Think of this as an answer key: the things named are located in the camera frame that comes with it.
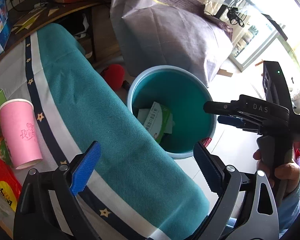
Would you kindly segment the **person's right hand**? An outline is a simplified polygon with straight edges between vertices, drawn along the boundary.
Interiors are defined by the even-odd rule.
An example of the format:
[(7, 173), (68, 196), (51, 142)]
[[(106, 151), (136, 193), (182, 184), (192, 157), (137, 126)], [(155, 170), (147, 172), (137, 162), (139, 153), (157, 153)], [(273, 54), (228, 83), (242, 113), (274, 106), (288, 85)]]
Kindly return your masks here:
[[(253, 158), (257, 161), (256, 168), (258, 170), (263, 170), (268, 178), (268, 181), (270, 183), (271, 188), (274, 187), (275, 181), (274, 177), (271, 175), (270, 168), (263, 163), (261, 160), (261, 152), (260, 150), (257, 150), (253, 154)], [(279, 167), (277, 167), (274, 171), (275, 178), (279, 180), (286, 180), (287, 186), (286, 186), (286, 192), (285, 194), (288, 195), (292, 193), (298, 186), (300, 181), (300, 167), (298, 164), (291, 160), (290, 163), (283, 164)]]

